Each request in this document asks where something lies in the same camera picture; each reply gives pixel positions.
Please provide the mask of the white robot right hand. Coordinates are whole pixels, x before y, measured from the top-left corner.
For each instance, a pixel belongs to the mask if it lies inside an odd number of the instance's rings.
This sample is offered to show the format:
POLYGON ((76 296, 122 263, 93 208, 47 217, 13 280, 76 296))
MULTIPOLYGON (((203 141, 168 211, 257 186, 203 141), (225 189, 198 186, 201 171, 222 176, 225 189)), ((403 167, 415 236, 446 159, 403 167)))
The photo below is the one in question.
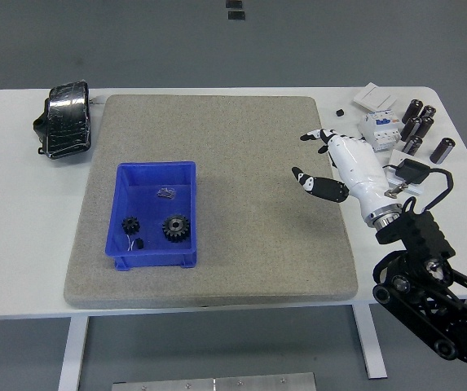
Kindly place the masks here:
POLYGON ((322 140, 324 145, 318 153, 329 154, 340 177, 338 181, 314 177, 294 167, 293 175, 305 192, 337 203, 353 196, 359 201, 365 223, 377 229, 399 217, 401 207, 385 195, 389 183, 369 143, 325 129, 312 130, 300 139, 322 140))

